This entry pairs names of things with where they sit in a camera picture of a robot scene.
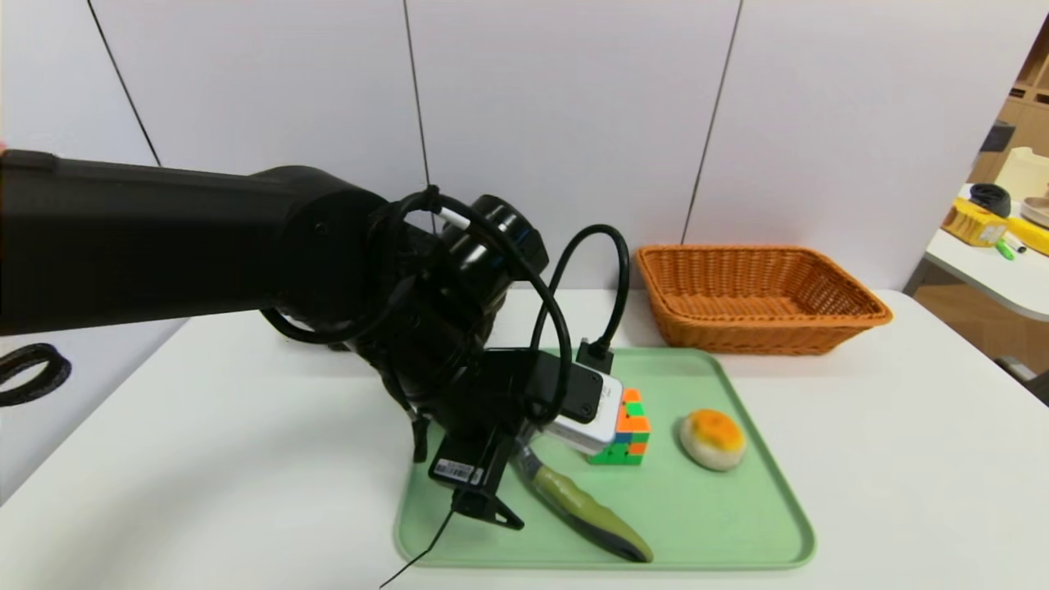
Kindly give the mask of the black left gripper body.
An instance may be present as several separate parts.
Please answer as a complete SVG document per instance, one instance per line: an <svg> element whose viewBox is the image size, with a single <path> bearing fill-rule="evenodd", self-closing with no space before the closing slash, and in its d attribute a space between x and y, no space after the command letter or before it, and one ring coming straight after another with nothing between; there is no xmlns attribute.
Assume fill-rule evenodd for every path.
<svg viewBox="0 0 1049 590"><path fill-rule="evenodd" d="M448 391L428 400L443 430L429 475L452 486L495 494L517 455L517 400L507 391Z"/></svg>

